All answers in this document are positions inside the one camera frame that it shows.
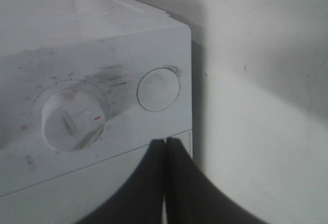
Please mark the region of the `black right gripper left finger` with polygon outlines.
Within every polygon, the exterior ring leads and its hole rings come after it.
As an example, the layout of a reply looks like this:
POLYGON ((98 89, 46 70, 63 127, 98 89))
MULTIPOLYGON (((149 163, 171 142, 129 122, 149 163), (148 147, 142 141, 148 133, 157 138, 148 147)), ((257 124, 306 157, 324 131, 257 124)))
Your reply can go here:
POLYGON ((78 223, 161 223, 165 151, 163 139, 152 140, 122 187, 78 223))

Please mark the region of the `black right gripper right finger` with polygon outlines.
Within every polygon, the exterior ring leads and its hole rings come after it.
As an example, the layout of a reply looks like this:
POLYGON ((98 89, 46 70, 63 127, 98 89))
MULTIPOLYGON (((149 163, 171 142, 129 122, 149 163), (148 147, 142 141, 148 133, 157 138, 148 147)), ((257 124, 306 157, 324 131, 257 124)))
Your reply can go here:
POLYGON ((167 138, 165 168, 168 223, 259 222, 208 180, 178 138, 167 138))

